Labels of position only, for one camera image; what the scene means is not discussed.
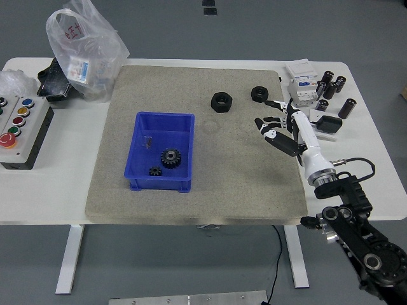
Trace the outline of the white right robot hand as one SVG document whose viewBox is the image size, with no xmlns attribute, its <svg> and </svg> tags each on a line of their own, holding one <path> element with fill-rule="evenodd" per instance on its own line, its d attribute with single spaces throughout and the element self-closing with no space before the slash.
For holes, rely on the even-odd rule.
<svg viewBox="0 0 407 305">
<path fill-rule="evenodd" d="M 297 157 L 305 168 L 305 178 L 318 187 L 337 179 L 334 166 L 321 153 L 321 147 L 306 115 L 291 102 L 267 100 L 265 104 L 279 109 L 286 117 L 255 119 L 265 140 L 288 154 Z"/>
</svg>

